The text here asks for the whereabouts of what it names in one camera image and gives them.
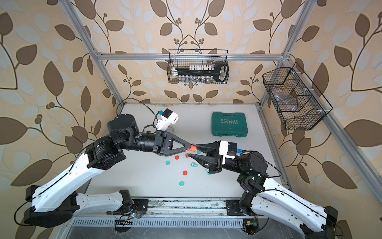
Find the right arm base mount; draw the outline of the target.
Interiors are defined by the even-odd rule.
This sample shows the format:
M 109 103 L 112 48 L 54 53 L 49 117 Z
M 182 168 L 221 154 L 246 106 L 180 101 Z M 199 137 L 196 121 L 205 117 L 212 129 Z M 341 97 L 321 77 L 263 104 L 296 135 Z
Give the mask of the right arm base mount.
M 254 216 L 252 211 L 252 200 L 255 197 L 247 192 L 243 192 L 239 200 L 226 200 L 226 211 L 228 216 Z

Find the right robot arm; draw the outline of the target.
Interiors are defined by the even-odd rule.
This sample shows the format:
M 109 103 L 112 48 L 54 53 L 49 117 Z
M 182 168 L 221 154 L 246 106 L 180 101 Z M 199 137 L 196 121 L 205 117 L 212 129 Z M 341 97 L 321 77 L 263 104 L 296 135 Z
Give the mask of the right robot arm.
M 236 143 L 221 140 L 192 145 L 186 156 L 208 169 L 209 174 L 224 169 L 238 173 L 237 182 L 244 191 L 236 206 L 241 214 L 266 216 L 306 239 L 336 238 L 338 211 L 315 205 L 286 189 L 268 175 L 270 163 L 261 153 L 241 150 Z

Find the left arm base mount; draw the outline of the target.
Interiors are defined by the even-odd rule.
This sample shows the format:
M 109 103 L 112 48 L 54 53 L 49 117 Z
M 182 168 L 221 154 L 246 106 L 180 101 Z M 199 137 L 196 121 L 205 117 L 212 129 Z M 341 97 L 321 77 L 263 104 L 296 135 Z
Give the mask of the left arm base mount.
M 115 199 L 117 199 L 117 202 L 120 202 L 120 206 L 114 210 L 108 210 L 106 212 L 108 215 L 129 214 L 133 216 L 137 213 L 146 214 L 149 203 L 148 199 L 132 199 L 129 190 L 119 190 L 115 195 Z

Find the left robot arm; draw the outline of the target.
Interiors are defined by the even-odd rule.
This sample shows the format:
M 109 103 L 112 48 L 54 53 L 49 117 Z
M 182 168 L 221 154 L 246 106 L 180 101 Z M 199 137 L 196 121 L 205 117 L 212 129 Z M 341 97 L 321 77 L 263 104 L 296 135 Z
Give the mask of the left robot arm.
M 106 211 L 110 214 L 136 213 L 137 207 L 128 190 L 109 195 L 87 195 L 77 190 L 97 175 L 126 159 L 125 150 L 172 156 L 196 151 L 191 143 L 176 135 L 157 130 L 142 133 L 133 115 L 122 114 L 107 123 L 109 134 L 89 144 L 76 161 L 43 186 L 30 186 L 26 201 L 31 202 L 23 217 L 25 226 L 52 228 L 76 214 Z

